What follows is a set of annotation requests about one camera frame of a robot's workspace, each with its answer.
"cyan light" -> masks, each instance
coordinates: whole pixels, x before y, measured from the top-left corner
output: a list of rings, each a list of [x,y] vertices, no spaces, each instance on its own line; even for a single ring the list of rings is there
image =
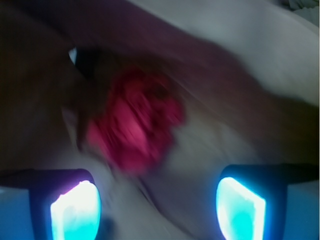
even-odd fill
[[[89,181],[60,195],[51,204],[53,240],[94,240],[100,223],[101,201],[97,187]]]
[[[216,212],[227,240],[263,239],[266,200],[232,177],[225,177],[218,184]]]

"glowing light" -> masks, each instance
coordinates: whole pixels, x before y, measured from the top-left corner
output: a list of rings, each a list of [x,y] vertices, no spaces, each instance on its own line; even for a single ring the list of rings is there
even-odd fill
[[[82,181],[51,204],[53,240],[94,240],[100,223],[97,187]]]
[[[263,239],[266,200],[232,177],[225,177],[218,184],[216,212],[227,240]]]

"black object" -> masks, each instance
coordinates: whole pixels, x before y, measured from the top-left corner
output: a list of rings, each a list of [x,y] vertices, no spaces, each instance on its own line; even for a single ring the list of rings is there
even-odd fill
[[[266,200],[263,239],[283,239],[288,185],[319,179],[313,164],[229,165],[221,179],[232,177]]]
[[[31,220],[36,240],[53,239],[51,204],[60,195],[86,180],[95,183],[92,175],[84,169],[26,169],[0,172],[0,186],[29,190]]]
[[[98,62],[101,51],[98,49],[76,49],[75,67],[84,75],[87,80],[91,80],[95,74],[95,66]]]

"white fabric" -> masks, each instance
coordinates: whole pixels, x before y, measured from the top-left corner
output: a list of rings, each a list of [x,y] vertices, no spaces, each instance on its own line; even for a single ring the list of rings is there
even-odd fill
[[[235,54],[267,90],[319,106],[319,28],[263,0],[128,0]]]

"red object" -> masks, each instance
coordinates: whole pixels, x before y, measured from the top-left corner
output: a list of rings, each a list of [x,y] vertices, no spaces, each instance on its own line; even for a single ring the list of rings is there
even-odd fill
[[[91,121],[87,139],[111,165],[129,174],[143,174],[172,145],[170,128],[183,122],[183,108],[163,75],[133,68],[113,82],[106,114]]]

